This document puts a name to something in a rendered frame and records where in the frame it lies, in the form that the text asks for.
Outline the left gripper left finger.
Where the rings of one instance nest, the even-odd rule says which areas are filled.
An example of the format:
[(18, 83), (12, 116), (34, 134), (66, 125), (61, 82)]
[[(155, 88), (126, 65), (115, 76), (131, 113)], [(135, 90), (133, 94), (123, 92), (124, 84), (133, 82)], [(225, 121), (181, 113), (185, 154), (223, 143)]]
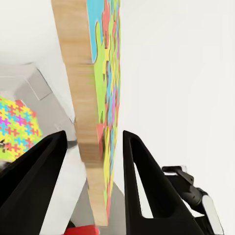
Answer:
[(68, 149), (48, 135), (0, 172), (0, 235), (39, 235)]

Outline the board game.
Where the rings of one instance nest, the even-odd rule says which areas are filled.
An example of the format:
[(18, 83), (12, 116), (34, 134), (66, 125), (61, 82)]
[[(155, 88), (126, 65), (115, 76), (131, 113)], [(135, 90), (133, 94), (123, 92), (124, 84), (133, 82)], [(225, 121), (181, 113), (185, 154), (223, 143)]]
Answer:
[[(25, 103), (23, 102), (23, 100), (11, 100), (12, 102), (16, 102), (18, 103), (19, 105), (22, 105), (24, 107), (26, 107)], [(27, 108), (27, 107), (26, 107)], [(43, 132), (42, 130), (40, 129), (40, 127), (38, 126), (38, 133), (39, 133), (39, 138), (42, 137), (41, 135), (43, 135)], [(2, 143), (0, 144), (0, 151), (1, 151), (1, 154), (4, 153), (4, 151), (2, 151), (2, 149), (4, 148), (4, 146), (2, 145)]]

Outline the jigsaw puzzle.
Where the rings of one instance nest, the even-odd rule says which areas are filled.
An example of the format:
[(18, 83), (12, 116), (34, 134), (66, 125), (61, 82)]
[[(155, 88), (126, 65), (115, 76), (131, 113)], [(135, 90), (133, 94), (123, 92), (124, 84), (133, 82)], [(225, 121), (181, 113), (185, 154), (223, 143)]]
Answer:
[(108, 226), (120, 104), (120, 0), (50, 0), (97, 226)]
[(0, 160), (13, 163), (39, 141), (36, 112), (0, 96)]

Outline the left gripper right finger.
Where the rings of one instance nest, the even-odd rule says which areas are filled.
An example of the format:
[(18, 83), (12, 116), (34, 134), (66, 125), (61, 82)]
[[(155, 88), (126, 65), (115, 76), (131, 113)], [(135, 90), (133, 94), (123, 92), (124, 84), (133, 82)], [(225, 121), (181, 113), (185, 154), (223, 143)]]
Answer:
[[(205, 235), (142, 139), (123, 131), (126, 235)], [(142, 215), (136, 164), (153, 218)]]

